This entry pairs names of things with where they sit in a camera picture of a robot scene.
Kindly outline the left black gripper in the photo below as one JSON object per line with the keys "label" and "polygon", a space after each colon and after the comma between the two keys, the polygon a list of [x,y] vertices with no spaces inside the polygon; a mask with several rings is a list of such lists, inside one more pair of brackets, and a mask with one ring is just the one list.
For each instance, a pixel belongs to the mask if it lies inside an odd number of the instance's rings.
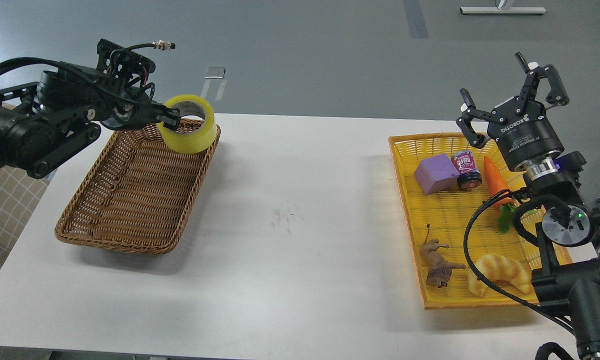
{"label": "left black gripper", "polygon": [[146,93],[136,99],[112,95],[104,95],[104,99],[105,110],[99,123],[107,129],[117,132],[139,130],[156,123],[172,132],[178,130],[180,111],[151,100]]}

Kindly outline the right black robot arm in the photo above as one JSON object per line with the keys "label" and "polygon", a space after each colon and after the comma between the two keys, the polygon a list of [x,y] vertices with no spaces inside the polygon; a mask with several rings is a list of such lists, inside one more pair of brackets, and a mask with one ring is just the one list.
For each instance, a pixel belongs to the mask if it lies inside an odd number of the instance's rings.
{"label": "right black robot arm", "polygon": [[[565,153],[547,116],[548,109],[570,101],[557,68],[528,62],[520,52],[515,58],[525,74],[518,95],[483,111],[467,89],[460,91],[457,125],[469,145],[481,149],[494,141],[508,170],[522,173],[524,179],[523,187],[497,191],[471,216],[463,236],[464,255],[488,289],[571,333],[579,359],[600,360],[600,198],[595,205],[585,204],[579,176],[586,160],[580,152]],[[503,199],[517,201],[513,228],[539,251],[540,266],[530,275],[537,305],[502,289],[469,253],[474,223]]]}

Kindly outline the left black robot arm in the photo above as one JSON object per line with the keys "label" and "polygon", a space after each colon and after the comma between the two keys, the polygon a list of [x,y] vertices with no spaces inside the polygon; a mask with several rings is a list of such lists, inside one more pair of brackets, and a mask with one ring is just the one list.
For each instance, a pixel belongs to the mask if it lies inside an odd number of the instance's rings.
{"label": "left black robot arm", "polygon": [[156,65],[137,53],[175,47],[164,40],[122,47],[101,39],[95,67],[37,57],[0,62],[0,76],[26,66],[53,67],[37,82],[0,89],[0,169],[20,168],[41,179],[94,143],[103,128],[125,132],[163,124],[176,130],[180,111],[154,100],[148,78]]}

